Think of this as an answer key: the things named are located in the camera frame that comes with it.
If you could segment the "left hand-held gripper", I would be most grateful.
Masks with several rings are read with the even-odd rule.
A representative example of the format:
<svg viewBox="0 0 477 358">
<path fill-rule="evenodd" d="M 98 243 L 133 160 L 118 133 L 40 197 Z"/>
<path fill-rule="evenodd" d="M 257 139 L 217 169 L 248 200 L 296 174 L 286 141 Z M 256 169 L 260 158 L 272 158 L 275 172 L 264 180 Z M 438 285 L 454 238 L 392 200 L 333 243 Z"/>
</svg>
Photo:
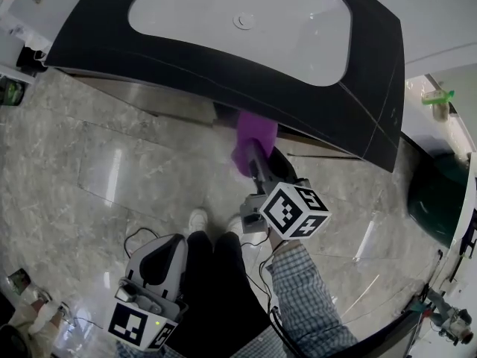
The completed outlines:
<svg viewBox="0 0 477 358">
<path fill-rule="evenodd" d="M 188 306 L 177 299 L 188 244 L 172 234 L 137 249 L 107 310 L 107 334 L 138 351 L 158 351 L 182 321 Z M 162 297 L 146 288 L 162 288 Z"/>
</svg>

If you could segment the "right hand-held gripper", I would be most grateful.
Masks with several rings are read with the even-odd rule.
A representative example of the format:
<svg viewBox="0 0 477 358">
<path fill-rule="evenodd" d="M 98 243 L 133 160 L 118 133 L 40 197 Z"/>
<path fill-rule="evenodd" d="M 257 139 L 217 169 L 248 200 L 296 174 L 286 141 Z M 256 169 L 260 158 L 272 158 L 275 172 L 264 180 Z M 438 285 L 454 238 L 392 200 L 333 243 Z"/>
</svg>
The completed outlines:
<svg viewBox="0 0 477 358">
<path fill-rule="evenodd" d="M 281 240 L 308 239 L 326 224 L 331 212 L 286 157 L 267 157 L 257 139 L 245 146 L 245 157 L 257 190 L 240 206 L 245 233 L 271 229 Z"/>
</svg>

